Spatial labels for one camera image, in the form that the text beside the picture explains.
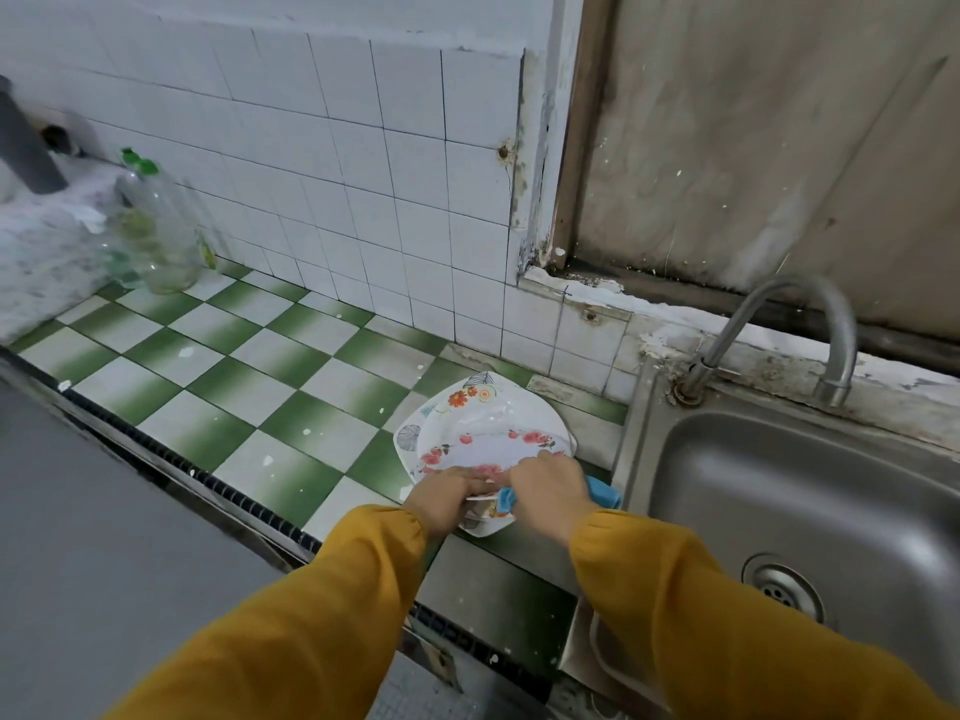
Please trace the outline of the person's right hand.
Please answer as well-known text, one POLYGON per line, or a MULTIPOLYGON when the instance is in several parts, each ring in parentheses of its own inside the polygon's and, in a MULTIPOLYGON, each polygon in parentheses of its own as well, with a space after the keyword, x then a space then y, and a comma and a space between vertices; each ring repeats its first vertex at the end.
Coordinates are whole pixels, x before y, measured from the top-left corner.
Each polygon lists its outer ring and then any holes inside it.
MULTIPOLYGON (((588 492, 580 464, 572 459, 572 480, 558 487, 513 487, 513 514, 535 532, 568 548, 580 523, 599 510, 588 492)), ((505 473, 510 487, 510 470, 505 473)))

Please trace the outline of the person's left hand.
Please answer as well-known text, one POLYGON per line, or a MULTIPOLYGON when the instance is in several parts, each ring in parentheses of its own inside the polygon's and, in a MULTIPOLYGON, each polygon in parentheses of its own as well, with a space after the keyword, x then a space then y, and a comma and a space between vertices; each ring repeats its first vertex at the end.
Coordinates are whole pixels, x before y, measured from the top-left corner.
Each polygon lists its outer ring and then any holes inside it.
POLYGON ((452 501, 439 490, 439 472, 432 472, 416 483, 401 504, 426 533, 428 541, 444 539, 456 529, 469 510, 465 501, 452 501))

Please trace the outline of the round floral white plate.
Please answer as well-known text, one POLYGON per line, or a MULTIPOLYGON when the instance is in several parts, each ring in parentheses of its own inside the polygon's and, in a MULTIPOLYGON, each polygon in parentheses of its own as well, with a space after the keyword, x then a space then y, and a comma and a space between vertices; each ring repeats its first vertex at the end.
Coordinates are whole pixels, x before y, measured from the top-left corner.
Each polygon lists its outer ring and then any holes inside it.
MULTIPOLYGON (((536 428, 513 427, 486 433, 448 428, 438 435, 427 435, 426 430, 422 430, 414 447, 411 478, 417 484, 429 474, 454 467, 473 469, 493 478, 542 450, 573 457, 575 447, 576 442, 570 435, 536 428)), ((515 521, 508 508, 499 507, 498 491, 495 487, 492 493, 469 499, 471 508, 461 523, 462 531, 484 538, 515 521)))

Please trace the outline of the blue cleaning cloth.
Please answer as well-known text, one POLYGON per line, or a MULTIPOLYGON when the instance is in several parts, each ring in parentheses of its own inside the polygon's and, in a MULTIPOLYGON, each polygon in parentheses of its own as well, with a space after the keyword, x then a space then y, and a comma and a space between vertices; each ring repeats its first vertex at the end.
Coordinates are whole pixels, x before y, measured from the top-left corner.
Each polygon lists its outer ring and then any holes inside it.
MULTIPOLYGON (((584 480, 592 502, 604 509, 620 509, 622 495, 618 490, 593 476, 587 475, 584 480)), ((501 488, 496 497, 495 514, 500 516, 512 513, 517 500, 516 492, 511 486, 501 488)))

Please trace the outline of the person's left forearm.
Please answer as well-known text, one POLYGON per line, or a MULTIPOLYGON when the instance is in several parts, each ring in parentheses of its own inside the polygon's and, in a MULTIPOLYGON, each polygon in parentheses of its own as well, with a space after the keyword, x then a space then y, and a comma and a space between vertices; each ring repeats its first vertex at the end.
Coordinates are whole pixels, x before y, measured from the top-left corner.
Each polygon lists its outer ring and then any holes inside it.
POLYGON ((420 583, 428 522, 349 511, 304 567, 188 639, 102 720, 364 720, 420 583))

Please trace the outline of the person's right forearm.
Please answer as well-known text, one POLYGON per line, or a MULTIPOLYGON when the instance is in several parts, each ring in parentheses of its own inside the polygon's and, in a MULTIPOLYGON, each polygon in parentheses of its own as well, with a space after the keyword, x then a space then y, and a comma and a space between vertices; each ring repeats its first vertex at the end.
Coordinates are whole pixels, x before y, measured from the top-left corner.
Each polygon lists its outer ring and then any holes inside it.
POLYGON ((960 720, 893 655, 726 576, 688 529, 594 509, 568 547, 588 602, 677 720, 960 720))

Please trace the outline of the square floral white plate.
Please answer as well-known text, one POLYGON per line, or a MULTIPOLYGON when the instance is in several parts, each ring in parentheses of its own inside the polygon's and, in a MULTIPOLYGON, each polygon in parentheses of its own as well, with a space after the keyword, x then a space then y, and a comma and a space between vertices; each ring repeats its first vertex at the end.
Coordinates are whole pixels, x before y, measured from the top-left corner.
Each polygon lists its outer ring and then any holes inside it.
POLYGON ((394 431, 392 440, 412 481, 414 449, 423 430, 438 436, 449 428, 487 433, 514 427, 570 436, 576 452, 576 437, 546 399, 491 371, 471 375, 428 399, 394 431))

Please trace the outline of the sink drain strainer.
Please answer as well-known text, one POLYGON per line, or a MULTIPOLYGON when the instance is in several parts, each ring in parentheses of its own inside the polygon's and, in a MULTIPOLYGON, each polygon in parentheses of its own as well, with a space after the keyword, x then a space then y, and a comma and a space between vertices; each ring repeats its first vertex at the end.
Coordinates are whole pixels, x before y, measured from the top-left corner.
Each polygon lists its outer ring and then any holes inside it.
POLYGON ((819 624, 827 621, 827 611, 816 588, 780 556, 768 553, 751 556, 741 569, 741 582, 819 624))

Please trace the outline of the stainless steel sink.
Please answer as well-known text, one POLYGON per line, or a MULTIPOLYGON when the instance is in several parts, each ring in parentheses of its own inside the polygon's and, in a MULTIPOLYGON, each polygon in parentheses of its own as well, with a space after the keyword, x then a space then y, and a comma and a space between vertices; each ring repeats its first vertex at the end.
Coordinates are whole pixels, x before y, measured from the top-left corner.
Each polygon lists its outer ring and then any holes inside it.
POLYGON ((742 584, 750 557, 781 557, 820 625, 960 707, 960 455, 738 386, 695 408, 672 391, 644 359, 611 474, 623 508, 692 530, 742 584))

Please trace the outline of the clear bottle with green cap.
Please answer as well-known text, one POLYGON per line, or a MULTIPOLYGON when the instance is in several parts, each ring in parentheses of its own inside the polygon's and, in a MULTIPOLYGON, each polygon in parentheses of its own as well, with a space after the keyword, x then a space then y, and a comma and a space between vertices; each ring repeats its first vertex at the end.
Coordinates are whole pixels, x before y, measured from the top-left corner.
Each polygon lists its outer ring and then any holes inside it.
POLYGON ((199 215, 180 186, 132 147, 119 151, 123 171, 110 215, 114 232, 145 287, 158 296, 182 293, 217 270, 199 215))

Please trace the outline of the grey pipe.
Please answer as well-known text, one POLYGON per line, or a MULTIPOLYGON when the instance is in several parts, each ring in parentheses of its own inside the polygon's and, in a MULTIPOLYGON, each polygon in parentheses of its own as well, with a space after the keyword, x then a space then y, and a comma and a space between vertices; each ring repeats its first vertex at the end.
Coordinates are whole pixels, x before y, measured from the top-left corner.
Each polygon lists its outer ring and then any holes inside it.
POLYGON ((12 88, 11 81, 0 74, 0 159, 35 195, 66 190, 66 178, 14 100, 12 88))

